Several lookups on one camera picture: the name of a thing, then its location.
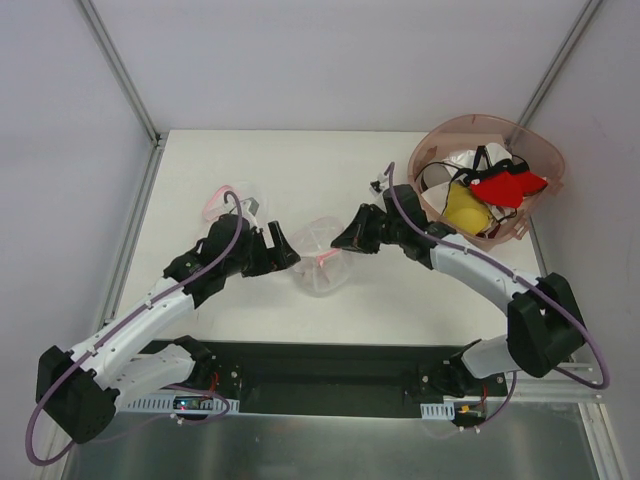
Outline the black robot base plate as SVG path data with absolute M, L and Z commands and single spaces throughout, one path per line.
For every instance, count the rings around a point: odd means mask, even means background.
M 318 345 L 176 339 L 203 361 L 190 386 L 214 387 L 243 414 L 417 418 L 449 397 L 454 346 Z

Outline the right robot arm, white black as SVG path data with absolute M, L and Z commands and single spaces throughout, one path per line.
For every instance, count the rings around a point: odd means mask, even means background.
M 428 220 L 406 184 L 385 190 L 382 199 L 381 206 L 361 205 L 332 247 L 376 254 L 382 245 L 396 245 L 407 258 L 462 282 L 506 316 L 504 335 L 476 340 L 428 372 L 434 390 L 461 398 L 494 375 L 523 371 L 542 378 L 584 345 L 584 322 L 564 277 L 518 278 L 507 272 L 449 225 Z

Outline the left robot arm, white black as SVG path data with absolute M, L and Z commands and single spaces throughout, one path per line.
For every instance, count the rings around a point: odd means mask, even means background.
M 135 366 L 133 357 L 173 322 L 219 293 L 229 277 L 258 277 L 300 261 L 276 221 L 265 230 L 224 214 L 195 246 L 176 257 L 128 313 L 67 351 L 39 358 L 36 401 L 76 444 L 106 429 L 131 401 L 171 384 L 204 387 L 211 377 L 205 350 L 183 336 Z

